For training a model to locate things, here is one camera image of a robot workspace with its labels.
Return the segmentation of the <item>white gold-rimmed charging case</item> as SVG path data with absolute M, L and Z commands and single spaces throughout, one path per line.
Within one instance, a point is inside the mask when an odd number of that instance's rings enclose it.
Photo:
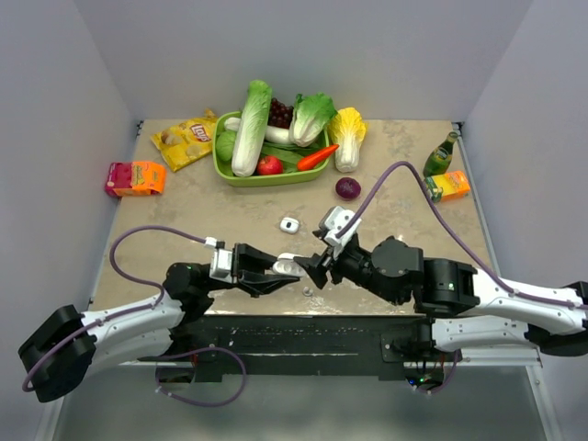
M 284 217 L 279 223 L 279 229 L 288 234 L 296 234 L 300 228 L 300 222 L 291 217 Z

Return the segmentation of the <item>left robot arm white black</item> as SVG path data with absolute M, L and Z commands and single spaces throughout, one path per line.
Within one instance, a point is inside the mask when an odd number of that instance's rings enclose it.
M 27 371 L 23 390 L 50 402 L 119 363 L 144 357 L 180 360 L 189 352 L 190 338 L 178 329 L 212 306 L 210 292 L 237 288 L 258 298 L 303 275 L 293 254 L 273 256 L 240 243 L 215 250 L 209 264 L 172 264 L 150 298 L 102 311 L 60 307 L 17 351 Z

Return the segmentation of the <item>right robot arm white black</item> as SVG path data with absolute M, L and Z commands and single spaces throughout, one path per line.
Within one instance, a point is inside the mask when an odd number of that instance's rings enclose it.
M 530 345 L 550 356 L 587 353 L 587 285 L 545 288 L 497 277 L 389 237 L 372 251 L 356 237 L 341 253 L 294 259 L 317 288 L 348 279 L 394 305 L 412 301 L 431 320 L 409 339 L 412 355 L 431 360 L 469 345 Z

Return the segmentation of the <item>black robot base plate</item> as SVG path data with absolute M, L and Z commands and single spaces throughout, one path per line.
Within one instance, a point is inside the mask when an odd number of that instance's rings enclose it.
M 206 315 L 181 326 L 166 357 L 194 361 L 198 382 L 225 375 L 363 376 L 380 380 L 428 376 L 460 361 L 436 348 L 431 319 L 400 316 Z

